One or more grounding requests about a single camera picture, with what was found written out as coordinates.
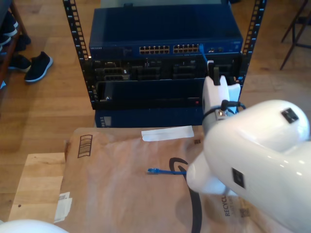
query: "wire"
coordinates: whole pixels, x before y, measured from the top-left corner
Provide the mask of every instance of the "wire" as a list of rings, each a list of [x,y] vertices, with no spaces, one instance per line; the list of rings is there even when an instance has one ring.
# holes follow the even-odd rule
[[[246,109],[245,105],[242,104],[241,102],[239,102],[240,106],[243,108],[243,109]]]
[[[200,53],[202,54],[202,56],[203,56],[203,58],[204,58],[204,60],[205,60],[205,62],[206,62],[206,65],[207,65],[207,58],[205,57],[204,45],[203,45],[203,44],[200,44],[200,45],[199,45],[199,51],[200,51]]]
[[[172,174],[172,175],[186,175],[185,171],[167,171],[161,170],[159,168],[149,168],[147,171],[148,174]]]
[[[216,110],[220,109],[220,106],[216,106],[216,107],[213,107],[211,109],[209,109],[206,113],[204,113],[203,115],[203,119],[202,121],[211,113],[214,113]]]

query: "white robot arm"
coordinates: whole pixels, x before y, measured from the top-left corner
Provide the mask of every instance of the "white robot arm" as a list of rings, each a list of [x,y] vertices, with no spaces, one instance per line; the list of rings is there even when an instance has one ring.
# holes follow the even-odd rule
[[[189,187],[199,193],[239,195],[291,231],[310,232],[306,115],[283,100],[262,102],[232,116],[217,109],[224,100],[238,101],[239,92],[239,84],[228,86],[224,76],[220,85],[206,77],[204,151],[189,166]]]

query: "network switch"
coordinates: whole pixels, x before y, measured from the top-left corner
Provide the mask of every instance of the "network switch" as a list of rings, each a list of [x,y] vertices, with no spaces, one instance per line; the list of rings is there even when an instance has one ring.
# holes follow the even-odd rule
[[[89,49],[95,61],[237,54],[243,38],[228,5],[95,9]]]

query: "wooden floor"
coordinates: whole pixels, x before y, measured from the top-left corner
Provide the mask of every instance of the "wooden floor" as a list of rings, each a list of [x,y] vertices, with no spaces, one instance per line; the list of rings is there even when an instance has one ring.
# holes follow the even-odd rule
[[[283,71],[279,67],[290,38],[281,38],[301,0],[269,0],[241,100],[251,106],[284,99],[300,106],[311,119],[311,50],[296,48]],[[38,83],[26,85],[12,72],[0,98],[0,220],[7,221],[27,154],[64,151],[64,140],[78,127],[92,127],[91,109],[61,0],[16,0],[32,39],[22,54],[45,51],[54,64]],[[242,0],[232,10],[245,36],[254,1]],[[99,0],[77,0],[86,44]],[[311,38],[311,27],[301,42]]]

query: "shoe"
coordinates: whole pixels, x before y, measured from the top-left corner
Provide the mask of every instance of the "shoe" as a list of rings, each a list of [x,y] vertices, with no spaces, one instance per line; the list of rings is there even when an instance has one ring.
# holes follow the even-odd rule
[[[15,52],[20,52],[26,50],[26,44],[24,40],[19,36],[16,46],[15,46]]]
[[[27,73],[30,70],[31,62],[23,55],[16,55],[12,57],[11,63],[8,69],[17,69],[19,71]]]
[[[41,52],[39,56],[31,59],[31,67],[25,75],[25,82],[34,83],[41,80],[52,64],[53,59],[45,52]]]
[[[14,19],[11,12],[7,12],[2,27],[0,29],[0,34],[13,36],[17,33],[16,27],[18,26],[18,22]]]
[[[29,36],[26,35],[19,35],[19,40],[23,41],[25,45],[29,45],[31,43],[31,39],[29,38]]]
[[[0,45],[5,45],[11,41],[11,37],[8,35],[0,35]]]

